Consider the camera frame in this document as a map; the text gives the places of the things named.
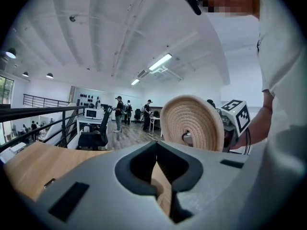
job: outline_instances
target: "white ceiling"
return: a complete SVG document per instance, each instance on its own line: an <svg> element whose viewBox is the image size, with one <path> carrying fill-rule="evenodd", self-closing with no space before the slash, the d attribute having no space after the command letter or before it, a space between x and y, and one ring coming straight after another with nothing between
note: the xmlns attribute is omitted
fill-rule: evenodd
<svg viewBox="0 0 307 230"><path fill-rule="evenodd" d="M55 80L66 81L73 72L86 81L95 76L130 85L170 53L165 66L174 74L148 74L141 85L177 80L212 65L229 84L224 50L253 47L257 30L254 18L196 16L184 0L29 0L2 52L14 47L17 59L10 59L6 71L17 76L28 71L30 79L52 72Z"/></svg>

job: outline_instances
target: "ceiling light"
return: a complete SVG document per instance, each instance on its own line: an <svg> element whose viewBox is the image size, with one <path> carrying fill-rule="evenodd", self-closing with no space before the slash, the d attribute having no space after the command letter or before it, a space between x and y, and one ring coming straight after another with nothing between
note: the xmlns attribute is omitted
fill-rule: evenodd
<svg viewBox="0 0 307 230"><path fill-rule="evenodd" d="M138 83L139 81L140 81L139 79L136 79L136 80L134 80L134 81L132 82L131 85L134 85L134 84Z"/></svg>
<svg viewBox="0 0 307 230"><path fill-rule="evenodd" d="M52 79L52 78L53 78L53 74L52 74L52 73L48 73L48 74L46 75L46 77Z"/></svg>
<svg viewBox="0 0 307 230"><path fill-rule="evenodd" d="M162 65L164 62L166 62L167 60L169 60L172 57L171 54L167 54L166 56L164 56L161 60L159 60L158 62L154 63L151 67L149 67L149 70L155 70L157 67L159 67L160 65Z"/></svg>
<svg viewBox="0 0 307 230"><path fill-rule="evenodd" d="M5 54L12 59L16 59L16 50L14 48L10 48Z"/></svg>

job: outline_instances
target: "office chair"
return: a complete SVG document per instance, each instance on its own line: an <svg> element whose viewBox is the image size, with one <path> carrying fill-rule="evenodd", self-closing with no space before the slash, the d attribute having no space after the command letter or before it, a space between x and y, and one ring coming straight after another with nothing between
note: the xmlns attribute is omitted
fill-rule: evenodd
<svg viewBox="0 0 307 230"><path fill-rule="evenodd" d="M102 119L99 129L100 134L96 134L94 132L81 133L78 141L79 147L88 147L88 148L92 147L93 151L98 151L98 147L105 147L107 145L108 140L106 136L106 126L111 113L112 113L112 108L110 107L105 112L104 118Z"/></svg>
<svg viewBox="0 0 307 230"><path fill-rule="evenodd" d="M134 118L139 122L141 119L141 110L140 109L136 109L135 110L135 115Z"/></svg>

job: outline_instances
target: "black handrail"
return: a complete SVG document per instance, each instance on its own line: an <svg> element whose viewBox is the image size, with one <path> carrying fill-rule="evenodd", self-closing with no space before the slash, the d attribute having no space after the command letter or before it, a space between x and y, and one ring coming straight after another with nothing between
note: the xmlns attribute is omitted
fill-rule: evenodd
<svg viewBox="0 0 307 230"><path fill-rule="evenodd" d="M31 107L33 107L34 104L40 107L48 107L48 105L60 107L60 106L67 106L69 103L70 102L54 100L30 94L24 94L24 105L28 105Z"/></svg>
<svg viewBox="0 0 307 230"><path fill-rule="evenodd" d="M62 119L58 120L56 122L47 124L45 126L42 126L40 128L37 128L35 130L31 130L30 132L27 132L5 144L3 144L2 146L0 146L0 152L4 151L5 149L11 147L12 145L18 143L19 141L22 141L23 139L31 136L32 134L35 134L37 132L39 132L40 130L43 130L45 128L51 127L55 124L58 124L60 122L62 122L62 129L58 132L56 132L55 134L53 134L51 137L47 138L46 140L44 140L44 142L49 141L50 139L52 139L53 137L55 137L55 135L59 134L62 132L62 138L60 139L60 141L56 144L59 145L62 141L64 141L64 147L67 147L67 143L69 143L74 137L75 135L70 138L69 142L67 142L67 135L70 135L72 133L72 131L75 131L76 128L74 128L71 132L69 132L68 134L66 133L66 128L70 127L72 124L75 124L76 122L73 122L72 124L69 124L67 127L66 126L66 122L65 120L70 119L70 118L74 118L76 116L79 115L84 115L84 109L86 107L84 106L72 106L72 107L45 107L45 108L13 108L13 109L0 109L0 122L6 122L6 121L11 121L11 120L16 120L16 119L20 119L20 118L26 118L26 117L32 117L32 116L38 116L38 115L43 115L43 114L50 114L50 113L58 113L58 112L62 112ZM83 109L82 113L79 114L75 114L75 115L71 115L69 117L65 117L65 112L66 111L71 111L71 110L79 110L79 109Z"/></svg>

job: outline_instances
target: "metal railing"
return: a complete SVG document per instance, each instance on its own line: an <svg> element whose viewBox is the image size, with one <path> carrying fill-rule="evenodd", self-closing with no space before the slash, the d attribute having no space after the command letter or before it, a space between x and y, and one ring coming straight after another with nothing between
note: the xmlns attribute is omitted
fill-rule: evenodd
<svg viewBox="0 0 307 230"><path fill-rule="evenodd" d="M31 107L65 107L69 102L24 94L24 105Z"/></svg>
<svg viewBox="0 0 307 230"><path fill-rule="evenodd" d="M40 128L31 130L21 136L18 136L14 138L11 141L8 141L7 143L0 146L0 152L3 152L5 149L14 146L15 144L25 140L31 135L34 135L35 133L49 128L55 124L62 123L62 128L54 133L52 136L48 137L47 139L43 140L44 143L48 142L52 138L54 138L57 134L62 133L61 139L55 144L55 146L60 146L67 148L67 144L71 142L71 140L77 135L77 126L73 128L70 132L68 132L69 128L72 125L76 125L77 121L74 121L74 118L79 115L84 115L85 106L72 106L72 107L45 107L45 108L13 108L13 109L0 109L0 122L6 122L6 121L12 121L20 118L26 118L26 117L33 117L43 114L50 114L50 113L58 113L62 112L62 119L55 121L53 123L47 124L45 126L42 126ZM74 111L71 116L66 117L66 111Z"/></svg>

